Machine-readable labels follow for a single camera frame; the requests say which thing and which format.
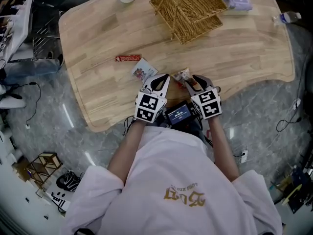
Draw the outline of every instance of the red wrapper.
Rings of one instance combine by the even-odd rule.
[[[129,56],[116,56],[115,61],[116,62],[122,62],[122,61],[139,61],[140,55],[129,55]]]

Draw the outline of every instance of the woven basket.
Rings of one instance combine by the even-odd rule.
[[[151,0],[150,4],[154,9],[156,9],[160,2],[161,0]],[[176,7],[173,0],[164,0],[162,6],[159,9],[159,14],[171,29],[173,27],[175,9]],[[207,17],[206,19],[197,23],[190,24],[182,15],[181,10],[178,10],[174,35],[179,39],[180,43],[184,45],[191,40],[222,25],[222,22],[217,16]]]
[[[189,24],[196,24],[227,9],[223,0],[179,0],[178,5]]]

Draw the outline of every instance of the snack package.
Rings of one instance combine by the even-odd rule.
[[[123,62],[123,61],[139,61],[140,55],[128,55],[128,56],[116,56],[116,62]]]
[[[144,83],[149,77],[157,74],[157,70],[153,68],[145,59],[141,58],[132,69],[132,74]]]
[[[188,81],[191,85],[195,85],[197,82],[190,75],[189,68],[181,70],[171,75],[177,82],[179,87],[186,88],[184,82]]]
[[[250,0],[224,0],[229,9],[232,10],[252,10],[252,3]]]

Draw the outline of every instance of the desk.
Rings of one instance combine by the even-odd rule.
[[[142,83],[131,75],[136,62],[115,62],[117,55],[141,54],[159,74],[188,67],[221,87],[223,100],[257,81],[294,79],[285,26],[274,27],[275,0],[251,0],[249,12],[227,11],[223,26],[181,45],[149,0],[123,4],[91,0],[70,9],[59,21],[70,82],[84,118],[94,132],[134,114]],[[172,80],[168,106],[188,98]]]

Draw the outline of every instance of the small screen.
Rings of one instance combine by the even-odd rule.
[[[168,118],[170,119],[172,124],[176,124],[190,116],[191,116],[191,113],[188,110],[187,105],[180,106],[178,109],[168,114]]]

